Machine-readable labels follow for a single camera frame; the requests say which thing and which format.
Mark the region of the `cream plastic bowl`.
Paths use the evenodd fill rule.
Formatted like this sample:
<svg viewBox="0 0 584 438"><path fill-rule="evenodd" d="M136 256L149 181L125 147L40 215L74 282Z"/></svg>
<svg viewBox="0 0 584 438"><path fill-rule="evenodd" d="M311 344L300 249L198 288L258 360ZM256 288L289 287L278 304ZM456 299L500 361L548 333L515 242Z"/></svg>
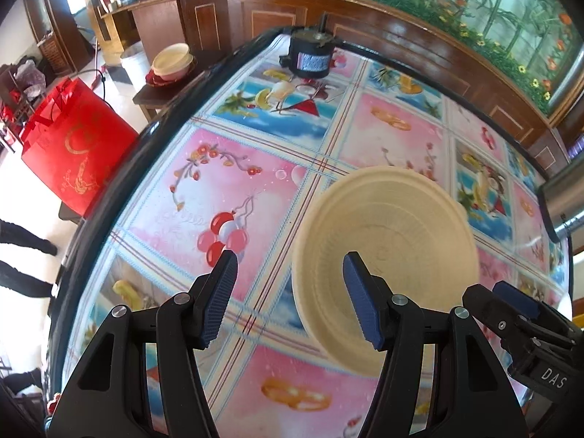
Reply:
<svg viewBox="0 0 584 438"><path fill-rule="evenodd" d="M335 364L367 378L379 375L385 355L363 336L342 279L350 251L394 293L428 310L450 311L479 280L466 211L438 183L386 166L335 181L296 234L292 291L309 336Z"/></svg>

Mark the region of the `cream stacked bowls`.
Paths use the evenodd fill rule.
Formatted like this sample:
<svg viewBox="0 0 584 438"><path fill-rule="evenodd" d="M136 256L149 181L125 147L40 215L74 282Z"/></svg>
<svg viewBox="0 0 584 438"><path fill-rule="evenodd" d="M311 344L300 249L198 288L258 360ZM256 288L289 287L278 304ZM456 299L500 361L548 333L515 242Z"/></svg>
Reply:
<svg viewBox="0 0 584 438"><path fill-rule="evenodd" d="M196 58L187 43L174 43L161 50L151 63L146 83L163 86L177 82L196 64Z"/></svg>

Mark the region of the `stainless steel thermos kettle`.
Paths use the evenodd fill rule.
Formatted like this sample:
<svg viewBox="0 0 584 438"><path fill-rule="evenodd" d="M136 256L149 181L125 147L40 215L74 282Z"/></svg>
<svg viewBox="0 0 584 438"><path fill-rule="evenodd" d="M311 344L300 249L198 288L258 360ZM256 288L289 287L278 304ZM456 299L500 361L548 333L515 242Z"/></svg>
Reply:
<svg viewBox="0 0 584 438"><path fill-rule="evenodd" d="M559 243L583 226L583 152L538 188L541 217L549 239Z"/></svg>

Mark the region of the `colourful patterned tablecloth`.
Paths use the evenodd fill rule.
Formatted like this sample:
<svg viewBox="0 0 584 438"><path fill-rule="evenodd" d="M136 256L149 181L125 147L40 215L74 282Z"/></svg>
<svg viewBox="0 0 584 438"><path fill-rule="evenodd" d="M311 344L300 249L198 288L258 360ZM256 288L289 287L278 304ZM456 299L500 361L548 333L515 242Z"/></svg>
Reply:
<svg viewBox="0 0 584 438"><path fill-rule="evenodd" d="M293 255L311 206L360 168L413 170L465 209L479 282L505 281L557 307L573 289L570 246L548 238L541 169L463 99L352 50L330 74L281 67L285 35L214 92L125 195L101 250L64 279L64 329L50 386L64 390L117 304L156 307L187 290L226 248L238 277L218 337L196 355L224 437L354 437L376 382L329 357L302 325Z"/></svg>

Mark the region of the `red gift bag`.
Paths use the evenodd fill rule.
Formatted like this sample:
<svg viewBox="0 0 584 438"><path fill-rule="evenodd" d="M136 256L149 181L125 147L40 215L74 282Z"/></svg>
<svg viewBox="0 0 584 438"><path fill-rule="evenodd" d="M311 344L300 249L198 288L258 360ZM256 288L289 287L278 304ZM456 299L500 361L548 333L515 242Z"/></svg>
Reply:
<svg viewBox="0 0 584 438"><path fill-rule="evenodd" d="M137 138L82 80L65 77L29 117L21 159L65 206L85 216Z"/></svg>

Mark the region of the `small dark wooden stool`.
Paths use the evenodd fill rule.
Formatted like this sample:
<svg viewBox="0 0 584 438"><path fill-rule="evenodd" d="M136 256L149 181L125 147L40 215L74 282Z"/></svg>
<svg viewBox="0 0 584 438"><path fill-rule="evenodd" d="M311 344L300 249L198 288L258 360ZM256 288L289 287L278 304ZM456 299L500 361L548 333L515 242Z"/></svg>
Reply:
<svg viewBox="0 0 584 438"><path fill-rule="evenodd" d="M141 109L146 121L151 123L186 87L196 84L204 72L226 55L222 50L195 50L186 74L174 81L163 81L150 70L145 86L139 89L132 101Z"/></svg>

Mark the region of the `black electric motor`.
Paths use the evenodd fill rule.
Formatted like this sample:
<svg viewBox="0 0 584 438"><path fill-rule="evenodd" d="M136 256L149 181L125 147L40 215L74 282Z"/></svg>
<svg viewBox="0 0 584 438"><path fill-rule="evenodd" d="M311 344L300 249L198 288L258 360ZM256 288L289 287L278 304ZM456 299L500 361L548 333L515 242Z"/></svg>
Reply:
<svg viewBox="0 0 584 438"><path fill-rule="evenodd" d="M279 63L294 75L322 79L330 72L335 37L327 30L328 14L323 13L317 26L295 28L290 34L288 53Z"/></svg>

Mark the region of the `wooden cabinet counter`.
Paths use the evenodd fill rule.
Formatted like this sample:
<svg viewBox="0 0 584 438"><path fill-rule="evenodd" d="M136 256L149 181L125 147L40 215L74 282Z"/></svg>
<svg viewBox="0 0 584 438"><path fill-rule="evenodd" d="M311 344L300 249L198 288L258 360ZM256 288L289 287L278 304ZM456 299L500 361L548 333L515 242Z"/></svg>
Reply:
<svg viewBox="0 0 584 438"><path fill-rule="evenodd" d="M97 35L141 41L147 57L172 43L230 53L276 27L309 27L328 17L336 37L413 67L464 97L524 145L547 171L566 165L559 135L510 76L454 36L406 13L365 0L142 0L91 14Z"/></svg>

